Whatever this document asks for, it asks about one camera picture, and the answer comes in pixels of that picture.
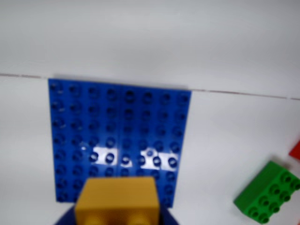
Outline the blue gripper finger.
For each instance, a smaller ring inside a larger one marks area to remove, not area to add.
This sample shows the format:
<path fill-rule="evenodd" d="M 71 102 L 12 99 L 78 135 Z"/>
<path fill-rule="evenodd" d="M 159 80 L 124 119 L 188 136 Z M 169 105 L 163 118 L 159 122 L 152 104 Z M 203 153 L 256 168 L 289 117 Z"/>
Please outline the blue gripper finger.
<path fill-rule="evenodd" d="M 75 207 L 72 206 L 66 211 L 54 225 L 76 225 Z"/>
<path fill-rule="evenodd" d="M 159 225 L 179 225 L 177 220 L 164 205 L 160 205 Z"/>

